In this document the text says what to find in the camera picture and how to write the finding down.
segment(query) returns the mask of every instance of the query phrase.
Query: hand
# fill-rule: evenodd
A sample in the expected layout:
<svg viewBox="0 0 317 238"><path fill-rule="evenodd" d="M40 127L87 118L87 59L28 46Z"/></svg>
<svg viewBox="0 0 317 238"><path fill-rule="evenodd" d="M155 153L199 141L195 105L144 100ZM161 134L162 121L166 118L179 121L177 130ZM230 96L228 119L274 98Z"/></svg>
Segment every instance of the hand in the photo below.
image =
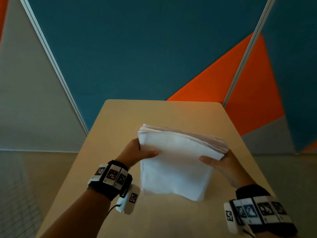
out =
<svg viewBox="0 0 317 238"><path fill-rule="evenodd" d="M130 169L137 162L153 158L159 154L158 151L141 151L139 139L133 139L126 145L121 154L116 158L117 161L124 164L128 169Z"/></svg>
<svg viewBox="0 0 317 238"><path fill-rule="evenodd" d="M199 160L219 170L227 178L231 186L236 189L246 185L256 184L231 150L229 150L221 160L215 160L207 156L200 156Z"/></svg>

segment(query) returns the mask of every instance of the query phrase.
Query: wooden table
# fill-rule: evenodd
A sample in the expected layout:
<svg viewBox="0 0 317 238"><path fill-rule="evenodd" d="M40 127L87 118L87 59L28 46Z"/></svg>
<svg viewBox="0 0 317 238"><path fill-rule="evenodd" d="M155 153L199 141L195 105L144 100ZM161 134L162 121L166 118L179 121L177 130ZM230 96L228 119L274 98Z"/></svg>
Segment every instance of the wooden table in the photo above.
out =
<svg viewBox="0 0 317 238"><path fill-rule="evenodd" d="M46 216L39 237L87 188L100 164L115 159L137 137L143 124L166 126L224 139L254 180L273 194L221 104L154 100L107 100ZM131 168L140 184L140 164ZM113 210L98 237L237 237L227 228L224 202L235 189L213 173L205 199L194 202L175 194L139 197L131 215Z"/></svg>

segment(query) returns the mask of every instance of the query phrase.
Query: wire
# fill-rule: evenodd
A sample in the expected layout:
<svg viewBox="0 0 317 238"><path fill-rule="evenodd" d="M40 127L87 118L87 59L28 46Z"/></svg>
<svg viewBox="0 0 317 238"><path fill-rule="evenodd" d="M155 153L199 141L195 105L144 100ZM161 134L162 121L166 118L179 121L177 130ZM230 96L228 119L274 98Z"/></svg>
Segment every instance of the wire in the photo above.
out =
<svg viewBox="0 0 317 238"><path fill-rule="evenodd" d="M244 233L246 233L246 234L252 236L253 238L255 238L250 232L246 231L245 229L243 229L242 231L243 231Z"/></svg>
<svg viewBox="0 0 317 238"><path fill-rule="evenodd" d="M115 205L115 206L113 206L113 207L108 211L108 214L106 215L106 218L107 218L107 216L109 215L110 211L112 211L113 208L115 208L115 207L120 207L120 206L121 206L121 205Z"/></svg>

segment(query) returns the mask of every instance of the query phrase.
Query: person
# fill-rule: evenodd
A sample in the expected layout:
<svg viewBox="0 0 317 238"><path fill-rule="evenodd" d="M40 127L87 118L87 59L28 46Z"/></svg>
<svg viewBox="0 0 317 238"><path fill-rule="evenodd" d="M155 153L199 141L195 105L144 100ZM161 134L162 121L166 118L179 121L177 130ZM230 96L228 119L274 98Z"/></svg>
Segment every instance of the person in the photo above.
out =
<svg viewBox="0 0 317 238"><path fill-rule="evenodd" d="M128 169L139 161L153 158L158 151L141 151L139 139L131 140L116 161ZM199 160L219 170L232 187L239 189L256 182L242 167L231 150L221 160L200 156ZM41 236L41 238L95 238L109 211L111 201L105 195L88 188ZM276 238L268 231L256 233L256 238Z"/></svg>

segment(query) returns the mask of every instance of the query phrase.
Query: beige table surface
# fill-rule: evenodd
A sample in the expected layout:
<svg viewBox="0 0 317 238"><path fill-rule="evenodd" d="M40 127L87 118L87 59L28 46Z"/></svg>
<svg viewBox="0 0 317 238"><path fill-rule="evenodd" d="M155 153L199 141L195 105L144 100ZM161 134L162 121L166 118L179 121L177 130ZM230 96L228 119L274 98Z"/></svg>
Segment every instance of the beige table surface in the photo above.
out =
<svg viewBox="0 0 317 238"><path fill-rule="evenodd" d="M107 100L54 203L39 237L87 188L100 164L115 159L137 137L143 124L214 135L224 139L255 181L272 192L221 104L153 100ZM131 168L133 183L140 184L140 164ZM175 194L140 195L131 215L113 210L98 237L237 237L227 228L224 202L235 198L235 189L218 171L212 175L205 199L188 200Z"/></svg>

